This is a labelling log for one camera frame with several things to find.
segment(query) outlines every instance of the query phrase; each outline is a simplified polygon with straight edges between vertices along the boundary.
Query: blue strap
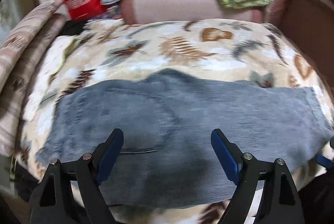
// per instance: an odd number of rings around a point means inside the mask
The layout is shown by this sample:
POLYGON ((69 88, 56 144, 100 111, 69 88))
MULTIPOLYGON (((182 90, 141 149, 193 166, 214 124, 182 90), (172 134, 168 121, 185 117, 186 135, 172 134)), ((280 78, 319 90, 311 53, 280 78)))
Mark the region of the blue strap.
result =
POLYGON ((331 160, 327 159, 326 157, 320 154, 317 155, 316 159, 317 159, 317 163, 326 169, 330 169, 334 167, 334 163, 331 160))
POLYGON ((106 152, 103 154, 100 162, 97 165, 98 174, 96 175, 95 181, 98 183, 98 185, 108 179, 116 159, 120 154, 123 142, 123 132, 119 131, 113 138, 110 146, 106 149, 106 152))
POLYGON ((235 185, 238 185, 240 180, 240 170, 238 170, 238 164, 216 131, 211 133, 211 145, 225 171, 227 178, 231 182, 234 182, 235 185))

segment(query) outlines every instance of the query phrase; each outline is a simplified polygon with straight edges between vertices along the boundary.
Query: floral blanket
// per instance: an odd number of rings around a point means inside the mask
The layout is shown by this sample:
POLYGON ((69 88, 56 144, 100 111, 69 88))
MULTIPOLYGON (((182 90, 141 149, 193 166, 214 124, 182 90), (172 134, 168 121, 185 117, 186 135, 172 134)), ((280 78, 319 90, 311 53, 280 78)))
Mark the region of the floral blanket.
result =
MULTIPOLYGON (((164 68, 172 68, 197 78, 222 81, 252 80, 261 87, 313 87, 321 109, 333 125, 333 105, 313 67, 282 33, 270 24, 224 19, 198 22, 158 22, 125 25, 122 20, 97 20, 88 23, 76 38, 77 48, 69 55, 30 111, 33 119, 22 129, 19 160, 36 178, 46 167, 36 161, 53 121, 59 98, 81 87, 108 79, 141 80, 164 68)), ((323 155, 333 158, 329 144, 323 155)), ((317 173, 323 172, 310 161, 293 173, 298 189, 317 173)), ((78 189, 73 187, 77 200, 78 189)), ((262 191, 256 192, 248 223, 256 214, 262 191)), ((116 206, 111 210, 126 223, 216 223, 228 201, 187 209, 145 209, 116 206)))

